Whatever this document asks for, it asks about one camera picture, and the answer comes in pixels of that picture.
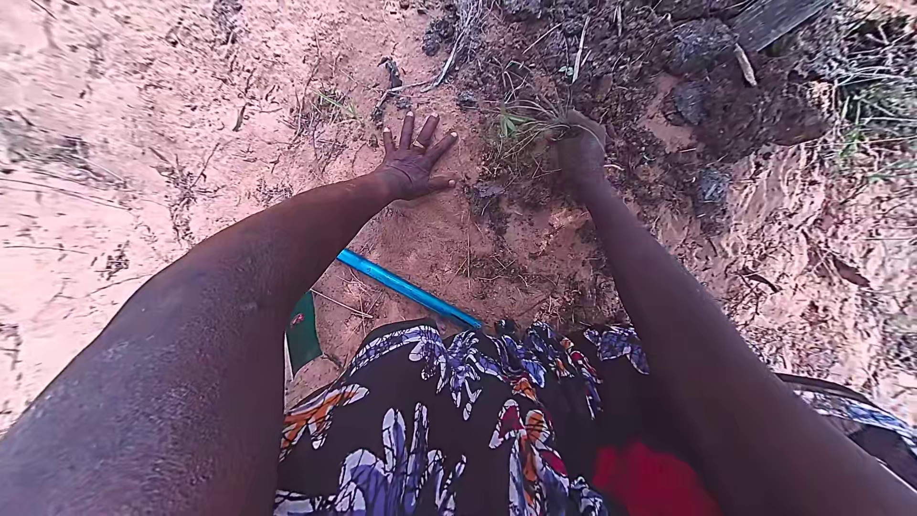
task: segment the green object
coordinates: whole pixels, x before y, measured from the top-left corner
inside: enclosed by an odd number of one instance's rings
[[[290,367],[295,376],[296,371],[322,354],[322,348],[318,345],[318,333],[315,332],[315,302],[311,290],[296,302],[290,314],[286,335]]]

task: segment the blue pipe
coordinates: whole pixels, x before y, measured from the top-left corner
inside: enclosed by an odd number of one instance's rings
[[[350,249],[341,251],[337,258],[344,264],[350,265],[351,267],[362,272],[364,275],[367,275],[379,283],[382,283],[383,285],[394,290],[395,292],[398,292],[399,294],[413,299],[414,301],[424,305],[427,308],[430,308],[441,316],[452,318],[462,325],[471,326],[471,328],[480,328],[483,326],[479,320],[474,319],[467,313],[453,307],[439,297],[425,292],[419,286],[415,286],[404,281],[397,275],[378,266],[377,264],[374,264],[366,258],[363,258]]]

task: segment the forearm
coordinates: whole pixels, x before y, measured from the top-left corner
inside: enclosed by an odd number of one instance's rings
[[[374,174],[322,186],[153,276],[0,443],[0,512],[263,512],[287,318],[391,199]]]
[[[914,502],[757,360],[711,296],[609,185],[581,197],[652,376],[703,457],[724,509],[895,513]],[[851,480],[854,488],[838,489]]]

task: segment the sandy soil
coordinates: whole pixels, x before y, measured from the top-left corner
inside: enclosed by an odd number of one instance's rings
[[[421,51],[436,10],[420,14],[416,2],[42,5],[53,16],[27,0],[0,5],[0,428],[196,242],[376,166],[381,126],[370,114],[389,85],[378,63],[394,58],[414,84],[435,76],[445,53]],[[657,78],[639,124],[678,152],[696,138],[660,114],[672,85]],[[342,94],[346,112],[304,121],[299,106],[319,90]],[[418,90],[405,91],[418,115],[436,111],[462,138],[440,166],[458,186],[386,208],[350,248],[482,320],[622,318],[583,210],[502,199],[502,225],[492,224],[474,191],[489,173],[484,115],[461,111],[451,84]],[[385,123],[402,113],[388,102]],[[876,219],[898,197],[877,183],[849,198],[819,151],[767,147],[731,165],[731,223],[714,238],[664,187],[665,170],[627,171],[662,185],[655,203],[623,194],[775,369],[844,383],[917,422],[917,358],[889,351],[899,342],[889,326],[901,333],[913,321],[910,233]],[[304,368],[290,401],[333,379],[373,326],[428,315],[340,264],[315,289],[373,319],[317,298],[332,359]]]

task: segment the hand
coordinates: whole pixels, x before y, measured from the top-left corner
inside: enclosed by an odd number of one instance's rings
[[[427,117],[424,127],[417,135],[417,141],[412,144],[414,112],[408,111],[404,117],[398,148],[395,148],[392,131],[389,128],[382,131],[385,158],[382,159],[382,164],[376,169],[375,174],[381,174],[391,182],[396,198],[416,199],[455,185],[455,180],[447,177],[430,177],[433,166],[459,138],[458,134],[452,132],[436,145],[431,146],[433,133],[438,123],[439,116],[436,113]]]
[[[558,140],[558,164],[577,192],[588,191],[605,181],[605,129],[575,109],[567,112],[568,136]]]

